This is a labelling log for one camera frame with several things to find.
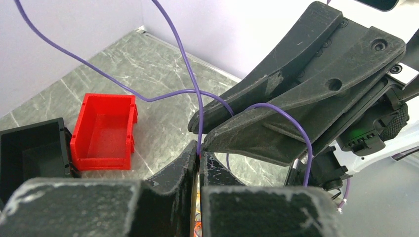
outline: gray marble surface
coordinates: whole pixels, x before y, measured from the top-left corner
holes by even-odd
[[[201,90],[221,94],[235,82],[190,57]],[[137,30],[123,37],[90,62],[146,97],[193,88],[177,49]],[[0,130],[63,117],[73,132],[85,93],[128,94],[106,78],[80,66],[19,108],[0,118]],[[211,101],[203,98],[204,104]],[[132,170],[86,171],[83,177],[147,178],[174,160],[197,136],[189,133],[189,118],[198,109],[195,94],[147,103],[137,98]],[[225,154],[217,154],[225,164]],[[239,155],[230,156],[232,172],[247,185],[281,186],[288,168]]]

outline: wall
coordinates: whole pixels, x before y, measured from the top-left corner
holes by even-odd
[[[285,36],[313,0],[160,0],[186,51],[244,78]],[[406,42],[419,28],[419,0],[380,12],[355,0],[330,5],[366,27],[376,26]],[[151,34],[176,44],[153,3],[143,2],[144,25]]]
[[[419,154],[376,162],[351,180],[339,217],[345,236],[419,236]]]
[[[85,59],[143,25],[140,0],[21,1],[41,32]],[[78,65],[39,39],[12,0],[1,1],[0,118]]]

